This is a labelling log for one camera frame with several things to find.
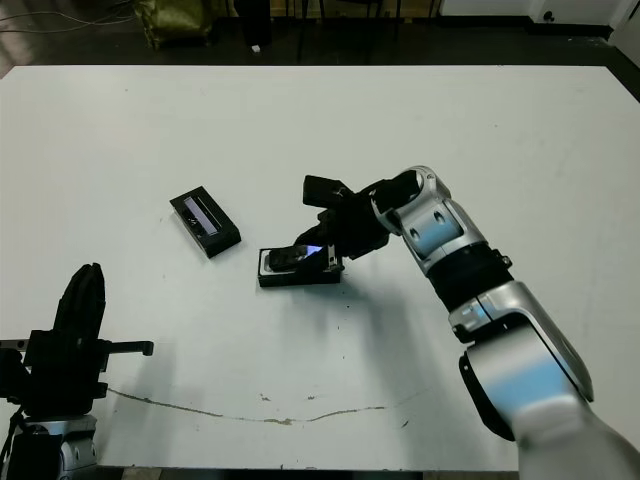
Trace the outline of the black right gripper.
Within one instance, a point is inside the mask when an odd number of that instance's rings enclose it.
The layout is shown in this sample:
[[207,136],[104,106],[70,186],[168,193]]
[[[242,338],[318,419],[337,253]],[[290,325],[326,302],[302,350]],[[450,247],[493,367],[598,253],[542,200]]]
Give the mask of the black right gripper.
[[318,220],[297,237],[298,245],[332,246],[338,257],[356,260],[388,244],[388,230],[374,213],[368,193],[354,194],[326,207]]

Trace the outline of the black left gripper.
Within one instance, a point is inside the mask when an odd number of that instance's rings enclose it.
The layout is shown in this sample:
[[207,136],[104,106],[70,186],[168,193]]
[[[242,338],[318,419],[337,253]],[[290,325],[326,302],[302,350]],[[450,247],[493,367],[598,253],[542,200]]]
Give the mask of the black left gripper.
[[24,396],[28,415],[85,415],[106,396],[99,380],[113,354],[151,356],[151,341],[98,339],[106,307],[101,265],[85,264],[71,277],[58,302],[53,330],[34,330],[24,365],[30,369]]

